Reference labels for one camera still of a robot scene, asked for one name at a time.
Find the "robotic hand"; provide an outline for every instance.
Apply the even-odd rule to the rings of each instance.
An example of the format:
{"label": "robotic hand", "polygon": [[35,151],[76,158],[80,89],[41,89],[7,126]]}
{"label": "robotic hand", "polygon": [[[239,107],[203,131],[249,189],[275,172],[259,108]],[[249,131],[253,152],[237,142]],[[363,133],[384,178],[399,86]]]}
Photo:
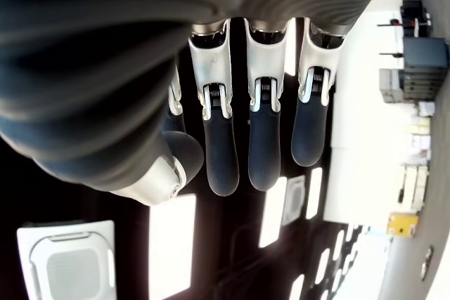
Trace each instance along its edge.
{"label": "robotic hand", "polygon": [[369,1],[1,0],[0,135],[63,181],[147,205],[170,200],[203,163],[198,142],[182,132],[175,59],[189,40],[208,180],[230,195],[239,170],[224,18],[253,18],[245,21],[248,171],[267,190],[280,172],[287,20],[305,18],[292,156],[306,167],[323,151],[344,37]]}

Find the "ceiling light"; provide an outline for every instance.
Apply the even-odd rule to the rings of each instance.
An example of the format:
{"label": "ceiling light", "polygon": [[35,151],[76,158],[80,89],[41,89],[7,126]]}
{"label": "ceiling light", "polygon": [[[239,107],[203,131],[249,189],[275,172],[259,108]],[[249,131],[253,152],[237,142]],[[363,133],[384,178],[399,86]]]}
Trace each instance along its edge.
{"label": "ceiling light", "polygon": [[261,234],[259,235],[259,247],[266,247],[272,242],[277,241],[280,235],[287,182],[288,179],[286,177],[280,177],[275,185],[266,192]]}
{"label": "ceiling light", "polygon": [[342,270],[341,269],[337,270],[336,275],[335,275],[335,280],[333,281],[333,287],[331,288],[332,292],[336,292],[338,290],[341,275],[342,275]]}
{"label": "ceiling light", "polygon": [[316,285],[320,284],[325,276],[326,266],[328,265],[328,257],[330,256],[330,249],[326,249],[322,252],[321,260],[319,261],[319,267],[316,274]]}
{"label": "ceiling light", "polygon": [[149,292],[163,300],[191,286],[195,195],[150,208]]}
{"label": "ceiling light", "polygon": [[344,240],[344,230],[339,231],[336,238],[335,250],[333,251],[333,260],[336,261],[340,256],[342,241]]}
{"label": "ceiling light", "polygon": [[328,290],[326,289],[324,293],[322,293],[321,300],[328,299]]}
{"label": "ceiling light", "polygon": [[347,272],[349,271],[349,266],[350,266],[350,254],[348,254],[345,257],[344,267],[342,268],[342,275],[346,275],[347,274]]}
{"label": "ceiling light", "polygon": [[295,46],[297,43],[297,31],[295,28],[295,18],[289,20],[288,23],[288,31],[286,32],[288,35],[286,39],[286,52],[285,52],[285,61],[284,61],[284,72],[291,76],[295,76],[295,66],[297,65],[296,60],[296,50]]}
{"label": "ceiling light", "polygon": [[315,168],[311,172],[311,183],[309,184],[309,196],[307,207],[307,219],[311,219],[317,214],[319,207],[319,197],[321,194],[322,168]]}
{"label": "ceiling light", "polygon": [[347,229],[347,236],[345,237],[345,241],[349,242],[350,240],[352,240],[352,236],[353,236],[353,224],[349,224],[349,227]]}
{"label": "ceiling light", "polygon": [[292,289],[290,290],[289,300],[300,300],[300,295],[302,294],[304,275],[299,276],[292,283]]}

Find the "metal bracket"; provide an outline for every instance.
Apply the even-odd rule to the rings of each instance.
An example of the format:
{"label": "metal bracket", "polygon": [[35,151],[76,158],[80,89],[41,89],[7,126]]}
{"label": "metal bracket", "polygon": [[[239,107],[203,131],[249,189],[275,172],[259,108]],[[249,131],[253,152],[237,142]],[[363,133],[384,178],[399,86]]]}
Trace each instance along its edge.
{"label": "metal bracket", "polygon": [[271,78],[271,104],[274,112],[280,111],[279,98],[283,92],[284,64],[287,35],[277,44],[261,44],[250,34],[250,23],[245,21],[247,36],[247,77],[250,109],[259,110],[261,100],[261,78]]}
{"label": "metal bracket", "polygon": [[[308,69],[307,79],[302,91],[298,93],[298,98],[303,103],[307,103],[309,98],[311,98],[312,84],[314,80],[314,67]],[[330,96],[328,95],[330,85],[330,70],[325,69],[323,71],[323,82],[322,82],[322,92],[321,92],[321,103],[323,106],[327,106],[330,102]]]}
{"label": "metal bracket", "polygon": [[314,67],[324,69],[324,78],[321,94],[322,105],[327,106],[330,98],[328,92],[335,83],[336,70],[338,68],[339,56],[342,46],[333,49],[326,49],[316,46],[309,36],[309,26],[311,20],[304,19],[304,34],[302,42],[302,53],[299,64],[299,88],[298,97],[303,102],[309,101],[314,76]]}
{"label": "metal bracket", "polygon": [[180,100],[180,78],[178,76],[178,69],[175,67],[175,75],[169,86],[169,109],[170,112],[175,116],[183,114],[183,107],[181,106]]}
{"label": "metal bracket", "polygon": [[198,100],[203,106],[203,119],[211,118],[210,84],[219,84],[222,114],[232,116],[231,99],[233,87],[230,61],[230,20],[226,20],[224,30],[214,34],[225,34],[225,41],[215,48],[199,48],[189,39]]}

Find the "black rubber fingertip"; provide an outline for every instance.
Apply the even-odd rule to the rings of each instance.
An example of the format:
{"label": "black rubber fingertip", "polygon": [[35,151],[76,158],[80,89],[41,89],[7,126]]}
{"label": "black rubber fingertip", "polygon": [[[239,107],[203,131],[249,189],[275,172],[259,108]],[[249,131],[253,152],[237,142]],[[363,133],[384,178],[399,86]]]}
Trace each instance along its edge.
{"label": "black rubber fingertip", "polygon": [[271,103],[261,103],[257,112],[250,111],[250,145],[248,176],[260,191],[273,187],[280,177],[280,112]]}
{"label": "black rubber fingertip", "polygon": [[186,127],[184,126],[183,113],[180,115],[173,115],[170,109],[167,108],[164,121],[161,125],[161,131],[181,131],[182,133],[185,133]]}
{"label": "black rubber fingertip", "polygon": [[206,169],[211,190],[219,196],[229,196],[236,191],[239,184],[233,118],[224,118],[220,107],[214,107],[211,109],[211,118],[203,121],[203,126]]}
{"label": "black rubber fingertip", "polygon": [[167,142],[170,152],[178,159],[186,173],[186,184],[198,174],[203,166],[202,146],[194,137],[181,131],[165,131],[162,137]]}
{"label": "black rubber fingertip", "polygon": [[325,145],[326,113],[320,95],[311,94],[307,103],[297,99],[292,132],[292,158],[301,167],[310,167],[320,159]]}

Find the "white wall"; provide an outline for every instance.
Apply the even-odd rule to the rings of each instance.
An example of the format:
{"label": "white wall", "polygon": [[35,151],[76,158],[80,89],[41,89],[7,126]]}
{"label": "white wall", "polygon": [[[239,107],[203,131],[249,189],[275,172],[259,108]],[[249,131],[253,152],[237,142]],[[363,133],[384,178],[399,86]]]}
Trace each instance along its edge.
{"label": "white wall", "polygon": [[380,67],[403,65],[378,54],[402,47],[395,47],[401,37],[376,25],[399,17],[401,1],[372,0],[345,40],[337,69],[325,220],[383,227],[395,207],[404,133],[414,111],[412,105],[383,102]]}
{"label": "white wall", "polygon": [[442,254],[441,261],[430,291],[427,295],[427,300],[441,300],[450,299],[449,288],[449,275],[450,275],[450,233],[445,244],[444,253]]}

